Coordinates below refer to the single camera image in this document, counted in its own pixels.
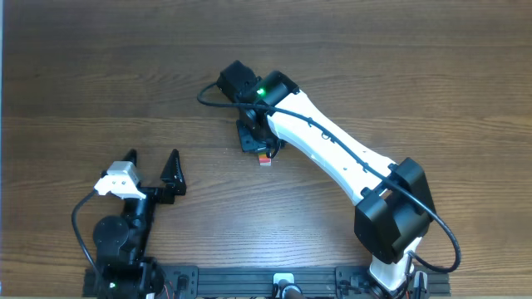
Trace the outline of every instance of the wooden surface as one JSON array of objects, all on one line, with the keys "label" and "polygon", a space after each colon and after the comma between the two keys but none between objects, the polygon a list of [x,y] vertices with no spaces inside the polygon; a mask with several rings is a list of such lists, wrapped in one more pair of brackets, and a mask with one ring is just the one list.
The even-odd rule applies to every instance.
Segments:
[{"label": "wooden surface", "polygon": [[[188,192],[149,255],[201,267],[369,264],[354,208],[289,146],[240,150],[234,110],[196,93],[235,59],[279,69],[376,152],[427,172],[463,251],[455,295],[532,293],[532,2],[6,0],[2,294],[79,296],[71,211],[129,148],[146,185],[180,151]],[[91,233],[121,211],[93,199]],[[435,225],[419,250],[450,265]]]}]

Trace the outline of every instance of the tabletop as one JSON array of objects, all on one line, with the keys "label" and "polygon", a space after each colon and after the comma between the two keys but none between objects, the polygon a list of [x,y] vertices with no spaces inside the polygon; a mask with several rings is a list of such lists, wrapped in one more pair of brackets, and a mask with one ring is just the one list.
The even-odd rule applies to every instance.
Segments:
[{"label": "tabletop", "polygon": [[[131,148],[144,185],[180,152],[187,194],[157,208],[148,245],[160,262],[369,264],[330,177],[290,145],[259,166],[238,112],[196,102],[236,59],[282,71],[355,139],[423,166],[462,248],[453,294],[532,293],[532,2],[7,0],[4,12],[2,295],[81,295],[71,211]],[[93,254],[94,225],[121,205],[81,210]],[[419,253],[452,263],[435,223]]]}]

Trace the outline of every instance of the wooden table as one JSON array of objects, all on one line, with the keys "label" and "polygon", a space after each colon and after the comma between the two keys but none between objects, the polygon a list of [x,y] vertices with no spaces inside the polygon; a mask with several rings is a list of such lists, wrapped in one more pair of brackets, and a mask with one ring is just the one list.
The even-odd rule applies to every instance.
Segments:
[{"label": "wooden table", "polygon": [[[188,193],[148,254],[201,267],[367,265],[354,208],[288,146],[240,150],[235,110],[196,93],[235,59],[279,69],[346,132],[427,172],[463,251],[455,295],[532,293],[532,2],[6,0],[2,289],[80,296],[74,205],[129,148],[145,185],[180,151]],[[94,224],[122,202],[93,199]],[[450,265],[434,224],[419,250]]]}]

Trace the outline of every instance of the black base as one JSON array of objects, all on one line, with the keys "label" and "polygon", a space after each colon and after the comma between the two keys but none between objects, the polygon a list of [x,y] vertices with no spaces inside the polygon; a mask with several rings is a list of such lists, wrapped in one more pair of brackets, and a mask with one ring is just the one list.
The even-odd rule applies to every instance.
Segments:
[{"label": "black base", "polygon": [[[372,298],[368,289],[371,280],[367,267],[295,267],[295,268],[197,268],[196,266],[162,266],[166,280],[171,282],[176,299],[195,299],[196,297],[271,297],[273,275],[292,273],[296,284],[309,298],[362,299]],[[449,276],[435,273],[424,267],[416,267],[428,274],[428,288],[431,296],[447,297],[451,295]],[[94,273],[87,272],[83,287],[84,297],[93,297]]]}]

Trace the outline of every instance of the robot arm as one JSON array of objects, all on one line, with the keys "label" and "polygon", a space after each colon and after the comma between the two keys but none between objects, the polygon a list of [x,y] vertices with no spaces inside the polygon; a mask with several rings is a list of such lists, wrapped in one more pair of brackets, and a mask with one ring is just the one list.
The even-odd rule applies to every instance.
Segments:
[{"label": "robot arm", "polygon": [[[369,272],[383,291],[396,295],[404,285],[407,273],[413,270],[406,253],[416,250],[432,218],[402,194],[389,190],[382,179],[368,173],[333,141],[341,140],[382,177],[400,185],[431,211],[436,211],[421,166],[409,158],[395,164],[357,142],[323,115],[307,95],[279,71],[262,79],[235,61],[220,73],[215,85],[235,104],[207,103],[201,100],[203,91],[198,100],[206,105],[239,108],[237,129],[244,152],[268,151],[270,156],[275,156],[280,145],[289,142],[342,187],[355,205],[355,234],[373,254]],[[278,113],[280,110],[304,117]],[[305,121],[307,118],[322,128]],[[327,136],[323,128],[334,139]],[[274,154],[270,154],[271,149],[275,149]]]}]

